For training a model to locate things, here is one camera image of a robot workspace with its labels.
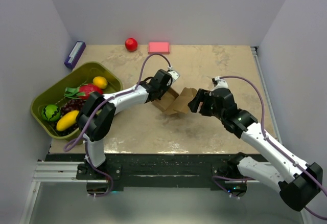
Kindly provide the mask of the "brown cardboard box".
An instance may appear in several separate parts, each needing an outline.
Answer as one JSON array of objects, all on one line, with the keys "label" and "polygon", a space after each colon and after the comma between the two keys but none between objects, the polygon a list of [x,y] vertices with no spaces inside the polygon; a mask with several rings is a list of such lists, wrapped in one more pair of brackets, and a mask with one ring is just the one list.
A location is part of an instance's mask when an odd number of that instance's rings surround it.
[{"label": "brown cardboard box", "polygon": [[165,115],[187,114],[190,109],[188,104],[195,98],[197,90],[185,87],[181,93],[171,87],[161,97],[152,101],[152,104]]}]

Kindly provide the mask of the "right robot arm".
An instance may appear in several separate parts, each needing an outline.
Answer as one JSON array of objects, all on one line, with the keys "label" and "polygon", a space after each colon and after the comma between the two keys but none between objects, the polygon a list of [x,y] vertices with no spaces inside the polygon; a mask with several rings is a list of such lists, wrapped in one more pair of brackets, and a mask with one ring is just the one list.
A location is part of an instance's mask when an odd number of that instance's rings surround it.
[{"label": "right robot arm", "polygon": [[270,186],[295,211],[304,209],[321,191],[322,167],[307,163],[270,138],[257,118],[237,107],[229,89],[200,89],[188,107],[193,113],[218,118],[228,132],[255,148],[277,171],[276,174],[265,172],[264,167],[243,158],[227,167],[231,178],[238,180],[247,176]]}]

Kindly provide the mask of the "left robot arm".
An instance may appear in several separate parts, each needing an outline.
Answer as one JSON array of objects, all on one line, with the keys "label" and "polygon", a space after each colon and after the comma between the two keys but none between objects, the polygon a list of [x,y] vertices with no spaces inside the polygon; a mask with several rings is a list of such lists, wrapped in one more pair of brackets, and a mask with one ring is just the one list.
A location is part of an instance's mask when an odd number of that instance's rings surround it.
[{"label": "left robot arm", "polygon": [[90,95],[76,117],[80,135],[86,140],[90,176],[101,179],[106,173],[103,138],[108,134],[114,116],[134,105],[160,100],[179,77],[173,69],[160,69],[154,77],[123,91]]}]

